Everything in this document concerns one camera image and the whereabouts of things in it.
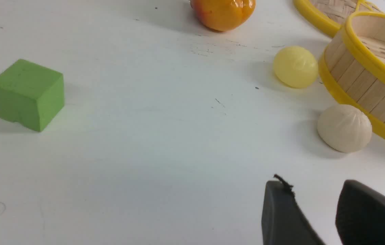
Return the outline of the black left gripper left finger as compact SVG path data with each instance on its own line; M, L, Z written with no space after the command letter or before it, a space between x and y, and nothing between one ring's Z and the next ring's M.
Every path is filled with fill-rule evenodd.
M278 174L265 186L261 228L264 245L323 245L295 200L293 185Z

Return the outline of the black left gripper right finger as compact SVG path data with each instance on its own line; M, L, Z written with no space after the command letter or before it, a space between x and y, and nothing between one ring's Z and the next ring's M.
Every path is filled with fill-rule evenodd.
M344 245L385 245L385 196L357 180L345 180L335 225Z

